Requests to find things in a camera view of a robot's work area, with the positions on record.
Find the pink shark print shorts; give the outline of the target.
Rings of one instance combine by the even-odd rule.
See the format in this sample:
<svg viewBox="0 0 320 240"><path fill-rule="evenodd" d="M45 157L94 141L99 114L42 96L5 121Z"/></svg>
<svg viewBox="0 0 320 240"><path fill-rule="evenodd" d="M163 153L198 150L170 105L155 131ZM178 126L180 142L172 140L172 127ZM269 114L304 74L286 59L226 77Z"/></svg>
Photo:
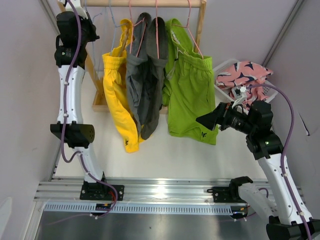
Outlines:
<svg viewBox="0 0 320 240"><path fill-rule="evenodd" d="M230 90L230 97L235 100L232 94L232 88L236 86L253 86L259 84L270 84L268 77L273 74L271 69L268 69L260 64L249 60L238 61L232 66L219 73L215 79L215 85L222 90ZM268 97L264 94L263 86L258 86L249 89L247 99L243 102L244 106L249 108L255 100L265 101Z"/></svg>

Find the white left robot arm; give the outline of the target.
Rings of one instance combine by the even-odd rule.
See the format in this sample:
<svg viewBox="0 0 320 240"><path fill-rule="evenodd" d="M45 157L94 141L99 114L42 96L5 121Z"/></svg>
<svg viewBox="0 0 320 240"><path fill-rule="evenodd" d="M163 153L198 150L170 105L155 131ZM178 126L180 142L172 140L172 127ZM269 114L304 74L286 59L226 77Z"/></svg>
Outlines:
<svg viewBox="0 0 320 240"><path fill-rule="evenodd" d="M84 179L81 200L122 201L125 187L107 182L94 149L95 129L85 124L81 107L81 89L87 58L86 45L99 39L88 12L64 11L56 16L59 35L56 37L54 58L60 82L60 104L57 122L50 132L73 150L79 159Z"/></svg>

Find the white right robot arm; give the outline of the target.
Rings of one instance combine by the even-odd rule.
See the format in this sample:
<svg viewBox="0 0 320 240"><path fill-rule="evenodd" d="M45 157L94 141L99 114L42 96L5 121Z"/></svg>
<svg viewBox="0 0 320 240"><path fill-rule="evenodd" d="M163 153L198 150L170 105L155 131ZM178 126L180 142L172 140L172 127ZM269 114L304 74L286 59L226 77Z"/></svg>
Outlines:
<svg viewBox="0 0 320 240"><path fill-rule="evenodd" d="M320 221L304 204L289 171L285 148L272 131L273 112L265 101L254 101L248 113L232 103L221 102L215 110L196 118L209 130L232 128L246 135L246 144L262 168L274 200L270 200L247 176L233 178L228 196L234 202L245 201L266 221L271 240L312 240L320 234Z"/></svg>

